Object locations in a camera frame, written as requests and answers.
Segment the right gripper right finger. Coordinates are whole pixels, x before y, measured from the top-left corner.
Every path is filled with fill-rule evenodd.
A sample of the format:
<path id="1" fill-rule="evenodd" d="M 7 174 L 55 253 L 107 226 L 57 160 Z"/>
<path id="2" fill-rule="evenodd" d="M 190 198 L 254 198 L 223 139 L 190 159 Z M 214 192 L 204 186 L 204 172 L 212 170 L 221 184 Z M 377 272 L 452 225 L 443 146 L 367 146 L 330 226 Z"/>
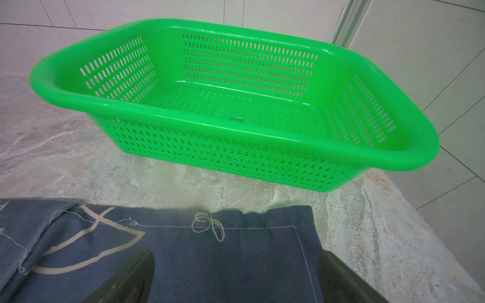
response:
<path id="1" fill-rule="evenodd" d="M 324 302 L 388 302 L 330 251 L 320 253 L 317 273 Z"/>

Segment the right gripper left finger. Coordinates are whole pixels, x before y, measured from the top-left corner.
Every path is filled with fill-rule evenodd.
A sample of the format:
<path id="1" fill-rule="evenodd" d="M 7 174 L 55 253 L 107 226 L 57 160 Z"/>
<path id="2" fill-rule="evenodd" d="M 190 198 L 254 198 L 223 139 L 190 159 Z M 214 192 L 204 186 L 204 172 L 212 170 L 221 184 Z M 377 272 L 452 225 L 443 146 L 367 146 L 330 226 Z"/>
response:
<path id="1" fill-rule="evenodd" d="M 83 302 L 148 302 L 154 274 L 154 254 L 150 250 L 145 250 Z"/>

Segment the blue patterned pillowcase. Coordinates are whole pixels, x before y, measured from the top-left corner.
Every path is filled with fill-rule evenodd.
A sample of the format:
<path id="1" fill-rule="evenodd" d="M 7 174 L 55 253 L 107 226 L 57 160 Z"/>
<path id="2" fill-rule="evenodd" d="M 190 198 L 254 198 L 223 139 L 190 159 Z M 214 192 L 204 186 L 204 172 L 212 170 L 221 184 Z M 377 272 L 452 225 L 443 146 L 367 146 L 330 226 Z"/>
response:
<path id="1" fill-rule="evenodd" d="M 149 302 L 322 302 L 309 206 L 265 213 L 1 200 L 1 301 L 82 302 L 141 253 Z"/>

